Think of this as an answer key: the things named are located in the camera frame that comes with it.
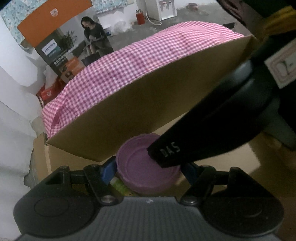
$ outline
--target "person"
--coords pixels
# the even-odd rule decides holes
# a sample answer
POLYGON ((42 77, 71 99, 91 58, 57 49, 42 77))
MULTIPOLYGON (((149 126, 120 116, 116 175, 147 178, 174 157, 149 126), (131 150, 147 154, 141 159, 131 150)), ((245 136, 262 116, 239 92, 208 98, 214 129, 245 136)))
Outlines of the person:
POLYGON ((96 50, 98 50, 100 56, 113 52, 101 24, 85 16, 81 19, 81 26, 84 28, 84 36, 90 42, 90 45, 86 47, 88 55, 95 54, 96 50))

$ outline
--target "purple plastic lid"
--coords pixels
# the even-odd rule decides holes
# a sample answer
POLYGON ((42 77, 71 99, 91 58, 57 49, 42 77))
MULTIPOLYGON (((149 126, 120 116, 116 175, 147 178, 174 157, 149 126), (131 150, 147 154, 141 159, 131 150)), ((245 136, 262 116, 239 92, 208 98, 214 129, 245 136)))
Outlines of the purple plastic lid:
POLYGON ((180 176, 180 166, 161 168, 147 152, 157 134, 142 134, 127 140, 118 150, 118 173, 131 190, 142 194, 155 194, 172 186, 180 176))

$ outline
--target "pink checkered cloth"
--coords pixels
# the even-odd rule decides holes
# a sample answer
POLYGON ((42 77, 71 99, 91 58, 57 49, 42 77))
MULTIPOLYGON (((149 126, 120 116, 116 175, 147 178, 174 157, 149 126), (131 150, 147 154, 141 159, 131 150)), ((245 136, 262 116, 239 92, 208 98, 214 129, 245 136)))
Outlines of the pink checkered cloth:
POLYGON ((243 37, 215 23, 184 22, 87 66, 42 111, 48 137, 124 86, 203 49, 243 37))

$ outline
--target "gray floor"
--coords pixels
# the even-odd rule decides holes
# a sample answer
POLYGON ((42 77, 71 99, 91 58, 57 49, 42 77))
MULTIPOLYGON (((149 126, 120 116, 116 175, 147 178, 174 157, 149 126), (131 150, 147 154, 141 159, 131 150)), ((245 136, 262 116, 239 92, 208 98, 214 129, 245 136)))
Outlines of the gray floor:
POLYGON ((143 25, 137 25, 135 23, 131 30, 111 36, 109 37, 109 40, 113 49, 118 50, 133 42, 145 39, 167 27, 186 21, 203 21, 218 23, 221 25, 224 23, 236 22, 236 26, 233 29, 234 32, 239 32, 244 35, 250 34, 242 24, 225 12, 219 4, 209 4, 199 6, 197 11, 188 10, 186 8, 178 9, 176 17, 161 21, 162 24, 160 26, 152 25, 148 21, 143 25))

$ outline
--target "gray ribbed surface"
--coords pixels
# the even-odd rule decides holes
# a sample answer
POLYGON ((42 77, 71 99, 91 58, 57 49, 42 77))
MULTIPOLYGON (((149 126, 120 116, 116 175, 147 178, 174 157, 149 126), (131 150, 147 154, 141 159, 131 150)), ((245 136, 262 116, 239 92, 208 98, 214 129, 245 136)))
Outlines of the gray ribbed surface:
MULTIPOLYGON (((25 235, 19 241, 53 240, 25 235)), ((240 241, 214 229, 196 208, 178 204, 173 197, 126 197, 119 205, 104 207, 96 219, 76 234, 56 241, 240 241)), ((274 235, 248 239, 279 241, 274 235)))

